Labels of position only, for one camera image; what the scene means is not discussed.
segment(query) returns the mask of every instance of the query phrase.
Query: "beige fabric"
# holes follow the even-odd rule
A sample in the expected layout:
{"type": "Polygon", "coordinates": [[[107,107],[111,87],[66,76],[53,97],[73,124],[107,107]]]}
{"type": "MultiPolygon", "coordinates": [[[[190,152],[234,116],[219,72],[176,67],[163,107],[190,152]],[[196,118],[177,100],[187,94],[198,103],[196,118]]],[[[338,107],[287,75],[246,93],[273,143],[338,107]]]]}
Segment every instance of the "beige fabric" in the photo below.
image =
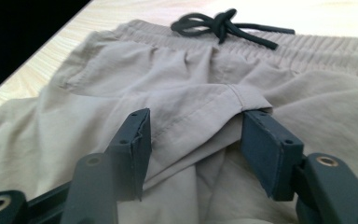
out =
{"type": "Polygon", "coordinates": [[[132,21],[93,33],[35,99],[0,108],[0,190],[28,199],[70,180],[105,150],[127,115],[151,109],[153,153],[125,223],[296,223],[269,200],[238,151],[243,110],[265,109],[358,175],[358,38],[257,33],[276,51],[230,36],[185,38],[132,21]]]}

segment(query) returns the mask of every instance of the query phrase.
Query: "wooden table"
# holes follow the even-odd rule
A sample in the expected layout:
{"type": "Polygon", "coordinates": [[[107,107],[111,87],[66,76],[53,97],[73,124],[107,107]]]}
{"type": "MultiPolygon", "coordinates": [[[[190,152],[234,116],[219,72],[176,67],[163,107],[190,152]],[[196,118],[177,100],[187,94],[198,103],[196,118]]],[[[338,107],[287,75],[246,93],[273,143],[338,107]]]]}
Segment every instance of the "wooden table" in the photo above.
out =
{"type": "Polygon", "coordinates": [[[93,0],[0,86],[0,105],[36,97],[92,31],[112,30],[134,19],[170,25],[186,13],[213,17],[229,8],[238,10],[236,22],[288,27],[304,35],[358,36],[358,0],[93,0]]]}

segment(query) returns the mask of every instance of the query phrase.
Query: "elastic waistband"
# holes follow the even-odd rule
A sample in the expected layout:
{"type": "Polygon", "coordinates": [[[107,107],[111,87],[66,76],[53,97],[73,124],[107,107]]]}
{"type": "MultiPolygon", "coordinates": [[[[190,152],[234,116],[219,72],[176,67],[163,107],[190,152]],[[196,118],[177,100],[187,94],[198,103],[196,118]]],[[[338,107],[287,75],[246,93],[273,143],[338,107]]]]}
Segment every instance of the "elastic waistband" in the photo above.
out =
{"type": "Polygon", "coordinates": [[[271,50],[234,35],[228,36],[225,43],[218,45],[218,39],[214,35],[184,37],[173,32],[170,27],[139,20],[122,24],[109,34],[123,41],[134,41],[153,47],[178,50],[202,50],[212,47],[218,52],[238,54],[245,60],[265,60],[297,72],[330,70],[358,76],[358,37],[254,32],[253,35],[279,44],[276,50],[271,50]]]}

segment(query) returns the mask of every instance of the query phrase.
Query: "dark area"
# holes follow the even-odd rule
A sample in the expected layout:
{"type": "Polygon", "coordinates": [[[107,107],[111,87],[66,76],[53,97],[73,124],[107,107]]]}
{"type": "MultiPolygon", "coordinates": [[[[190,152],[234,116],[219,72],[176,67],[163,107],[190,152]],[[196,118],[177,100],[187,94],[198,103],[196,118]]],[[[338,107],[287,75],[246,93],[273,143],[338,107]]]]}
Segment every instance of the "dark area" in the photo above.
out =
{"type": "Polygon", "coordinates": [[[89,0],[0,0],[0,84],[89,0]]]}

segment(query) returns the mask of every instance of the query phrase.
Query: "black drawstring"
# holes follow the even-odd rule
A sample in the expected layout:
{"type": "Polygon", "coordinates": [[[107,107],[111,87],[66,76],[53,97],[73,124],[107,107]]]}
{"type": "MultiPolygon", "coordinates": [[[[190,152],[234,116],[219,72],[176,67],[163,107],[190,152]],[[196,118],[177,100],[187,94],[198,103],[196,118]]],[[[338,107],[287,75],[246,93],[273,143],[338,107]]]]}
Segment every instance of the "black drawstring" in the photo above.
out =
{"type": "Polygon", "coordinates": [[[184,36],[196,36],[196,35],[214,33],[219,38],[219,44],[225,42],[227,33],[229,33],[253,41],[269,49],[276,49],[278,47],[278,44],[269,41],[267,39],[257,37],[255,35],[250,35],[248,33],[245,33],[244,31],[240,30],[240,28],[254,29],[260,31],[267,31],[267,32],[285,33],[291,35],[296,33],[295,30],[292,29],[285,29],[285,28],[279,28],[273,26],[258,25],[258,24],[251,24],[251,23],[232,23],[231,18],[233,18],[236,13],[237,13],[236,9],[230,9],[227,12],[222,12],[217,14],[217,16],[214,19],[200,13],[191,13],[182,17],[181,19],[179,19],[179,21],[174,22],[171,25],[171,29],[173,31],[176,31],[180,35],[184,35],[184,36]],[[191,32],[186,31],[187,29],[201,27],[201,26],[208,27],[209,29],[197,30],[191,32]]]}

